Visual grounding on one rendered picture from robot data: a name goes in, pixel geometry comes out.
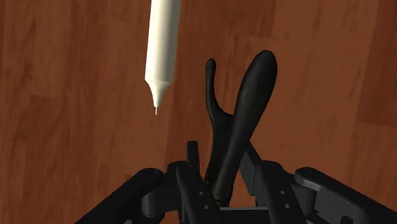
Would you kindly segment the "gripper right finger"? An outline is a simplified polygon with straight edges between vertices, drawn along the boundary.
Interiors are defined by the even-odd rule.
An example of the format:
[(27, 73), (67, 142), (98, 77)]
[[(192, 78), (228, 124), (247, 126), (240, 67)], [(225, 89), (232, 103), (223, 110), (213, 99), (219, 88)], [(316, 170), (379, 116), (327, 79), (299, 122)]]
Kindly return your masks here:
[(262, 160), (248, 145), (240, 173), (268, 224), (397, 224), (397, 212), (331, 178), (302, 167), (293, 174)]

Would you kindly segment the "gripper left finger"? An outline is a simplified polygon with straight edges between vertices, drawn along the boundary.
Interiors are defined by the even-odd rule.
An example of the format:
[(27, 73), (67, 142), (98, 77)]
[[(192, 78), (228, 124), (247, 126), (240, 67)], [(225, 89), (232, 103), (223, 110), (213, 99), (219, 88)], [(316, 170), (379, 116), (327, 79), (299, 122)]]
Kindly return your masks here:
[(160, 224), (169, 211), (178, 212), (179, 224), (224, 224), (198, 168), (198, 144), (190, 141), (186, 160), (167, 172), (140, 170), (75, 224)]

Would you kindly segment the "black two-handled kitchen tool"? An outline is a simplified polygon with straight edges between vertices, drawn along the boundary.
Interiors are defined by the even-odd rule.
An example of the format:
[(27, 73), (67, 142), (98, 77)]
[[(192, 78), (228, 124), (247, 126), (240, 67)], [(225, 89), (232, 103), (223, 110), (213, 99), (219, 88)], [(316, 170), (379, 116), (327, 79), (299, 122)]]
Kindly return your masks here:
[(212, 150), (205, 172), (215, 201), (228, 206), (240, 161), (275, 87), (277, 61), (268, 50), (258, 53), (241, 81), (232, 115), (224, 112), (214, 92), (216, 61), (205, 65), (205, 103), (212, 125)]

